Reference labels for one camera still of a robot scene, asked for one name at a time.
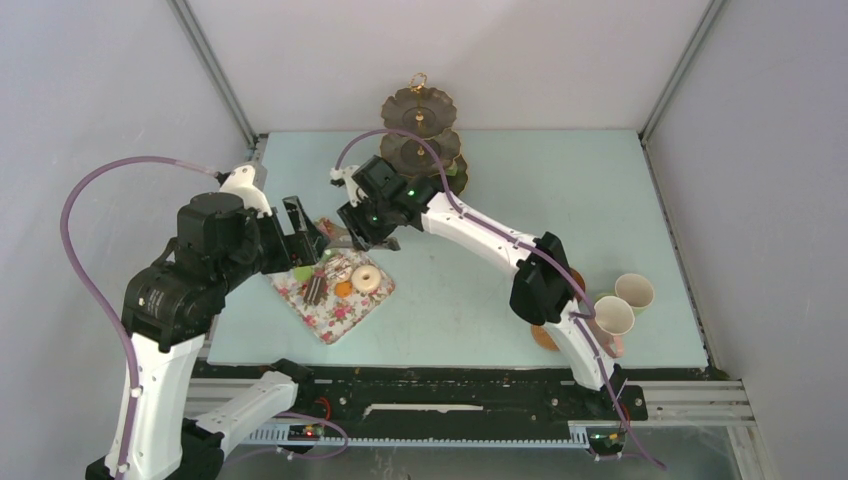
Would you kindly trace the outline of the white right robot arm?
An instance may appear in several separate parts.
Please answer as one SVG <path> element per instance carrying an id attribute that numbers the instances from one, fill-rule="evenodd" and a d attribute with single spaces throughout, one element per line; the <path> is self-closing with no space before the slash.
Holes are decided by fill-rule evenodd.
<path id="1" fill-rule="evenodd" d="M 404 177 L 378 156 L 361 166 L 331 169 L 330 182 L 347 192 L 337 214 L 354 249 L 371 250 L 396 228 L 408 226 L 488 261 L 512 281 L 512 311 L 542 327 L 565 355 L 574 380 L 584 387 L 585 411 L 606 418 L 620 407 L 621 392 L 610 381 L 614 361 L 589 332 L 589 315 L 579 306 L 586 292 L 571 274 L 556 235 L 513 230 L 460 202 L 434 178 Z"/>

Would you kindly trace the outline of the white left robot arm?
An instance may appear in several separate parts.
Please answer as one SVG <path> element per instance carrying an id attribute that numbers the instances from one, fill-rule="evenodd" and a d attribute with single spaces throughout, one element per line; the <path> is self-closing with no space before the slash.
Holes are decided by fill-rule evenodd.
<path id="1" fill-rule="evenodd" d="M 254 275 L 314 265 L 328 243 L 294 196 L 284 201 L 293 232 L 282 230 L 264 176 L 251 162 L 217 173 L 219 189 L 179 210 L 176 235 L 129 282 L 121 311 L 110 316 L 127 356 L 121 417 L 87 478 L 214 479 L 263 423 L 314 408 L 312 371 L 281 359 L 223 406 L 185 414 L 195 363 L 226 297 Z"/>

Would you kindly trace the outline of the stainless steel serving tongs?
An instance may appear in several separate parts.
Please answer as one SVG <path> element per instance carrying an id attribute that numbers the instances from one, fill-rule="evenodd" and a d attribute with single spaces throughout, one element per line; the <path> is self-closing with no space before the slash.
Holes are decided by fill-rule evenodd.
<path id="1" fill-rule="evenodd" d="M 328 226 L 325 227 L 325 229 L 329 238 L 328 244 L 334 241 L 341 241 L 345 243 L 345 247 L 342 249 L 358 249 L 358 247 L 354 243 L 351 233 L 345 227 L 330 223 Z"/>

